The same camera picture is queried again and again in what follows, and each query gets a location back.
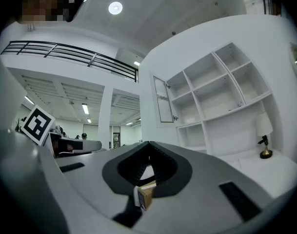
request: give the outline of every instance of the balcony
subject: balcony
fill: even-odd
[[[40,58],[68,61],[90,68],[102,70],[130,81],[138,82],[136,68],[106,55],[56,42],[11,41],[1,55],[29,55]]]

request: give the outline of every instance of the brown box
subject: brown box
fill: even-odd
[[[147,210],[152,202],[153,190],[156,187],[156,181],[150,182],[138,188],[140,206]]]

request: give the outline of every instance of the desk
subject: desk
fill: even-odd
[[[269,159],[261,159],[258,149],[219,158],[258,183],[273,198],[297,186],[297,164],[276,150]]]

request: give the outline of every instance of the white shelf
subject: white shelf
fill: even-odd
[[[170,91],[173,95],[173,98],[179,97],[190,91],[190,87],[183,72],[180,72],[177,75],[173,76],[170,80],[167,81],[167,84],[170,85]]]
[[[224,66],[212,53],[186,68],[184,72],[193,89],[226,74]]]
[[[257,116],[264,112],[262,101],[236,114],[206,122],[212,155],[233,155],[258,147]]]
[[[200,116],[196,107],[192,92],[184,94],[172,101],[174,115],[178,117],[178,125],[192,124],[200,121]]]
[[[201,124],[178,128],[178,132],[182,147],[198,151],[205,150],[206,143]]]
[[[236,108],[234,110],[231,110],[231,111],[229,111],[229,112],[227,112],[227,113],[225,113],[223,115],[215,116],[215,117],[211,117],[211,118],[206,118],[203,121],[209,122],[209,121],[214,120],[214,119],[217,119],[217,118],[221,118],[221,117],[225,117],[225,116],[231,115],[231,114],[236,113],[238,111],[244,110],[245,108],[250,107],[251,105],[256,104],[257,102],[259,102],[259,101],[263,100],[264,98],[267,98],[268,96],[271,96],[271,95],[272,95],[272,93],[271,92],[268,92],[266,94],[263,94],[263,95],[257,97],[256,99],[250,101],[248,104],[245,104],[245,105],[243,105],[241,107],[238,107],[238,108]]]
[[[269,92],[264,79],[252,63],[232,71],[232,74],[241,89],[246,103]]]
[[[239,90],[229,75],[196,89],[194,93],[205,119],[218,117],[244,105]]]
[[[233,43],[227,44],[223,48],[215,51],[215,54],[223,61],[230,71],[249,62],[246,55]]]

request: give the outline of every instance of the lamp shade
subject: lamp shade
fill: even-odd
[[[273,131],[270,118],[266,112],[257,116],[257,135],[265,136],[269,135]]]

